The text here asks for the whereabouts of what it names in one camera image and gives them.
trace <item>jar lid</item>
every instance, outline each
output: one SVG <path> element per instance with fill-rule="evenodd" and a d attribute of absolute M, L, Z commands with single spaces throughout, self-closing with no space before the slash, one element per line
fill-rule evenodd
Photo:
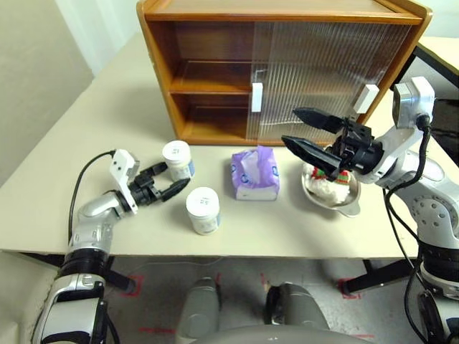
<path fill-rule="evenodd" d="M 218 195 L 211 188 L 196 188 L 186 198 L 186 210 L 193 216 L 214 216 L 219 209 Z"/>
<path fill-rule="evenodd" d="M 191 152 L 188 143 L 180 140 L 167 143 L 163 147 L 163 157 L 173 162 L 189 160 L 191 158 Z"/>

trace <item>wooden cabinet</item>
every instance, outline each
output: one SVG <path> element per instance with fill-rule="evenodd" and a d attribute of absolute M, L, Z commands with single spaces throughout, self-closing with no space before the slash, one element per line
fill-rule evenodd
<path fill-rule="evenodd" d="M 212 145 L 331 142 L 299 123 L 300 106 L 364 123 L 432 15 L 409 0 L 145 0 L 137 11 L 177 138 Z M 356 113 L 366 85 L 379 93 Z"/>

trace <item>ribbed glass panel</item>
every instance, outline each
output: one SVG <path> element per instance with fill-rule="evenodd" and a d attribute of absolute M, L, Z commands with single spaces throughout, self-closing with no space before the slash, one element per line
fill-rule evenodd
<path fill-rule="evenodd" d="M 356 23 L 255 24 L 252 81 L 263 83 L 261 113 L 249 112 L 247 138 L 296 135 L 318 143 L 331 134 L 302 124 L 292 109 L 314 107 L 355 117 L 365 84 L 378 85 L 411 26 Z"/>

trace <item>tissue box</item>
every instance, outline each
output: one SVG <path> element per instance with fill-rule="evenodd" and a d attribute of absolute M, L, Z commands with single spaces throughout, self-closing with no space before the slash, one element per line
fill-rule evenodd
<path fill-rule="evenodd" d="M 236 199 L 274 201 L 278 197 L 279 173 L 272 148 L 259 145 L 233 154 L 231 175 Z"/>

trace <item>cabinet top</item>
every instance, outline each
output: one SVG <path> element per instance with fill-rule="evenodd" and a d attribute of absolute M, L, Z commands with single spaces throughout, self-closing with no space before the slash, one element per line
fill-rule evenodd
<path fill-rule="evenodd" d="M 145 0 L 147 20 L 325 21 L 419 24 L 410 0 Z"/>

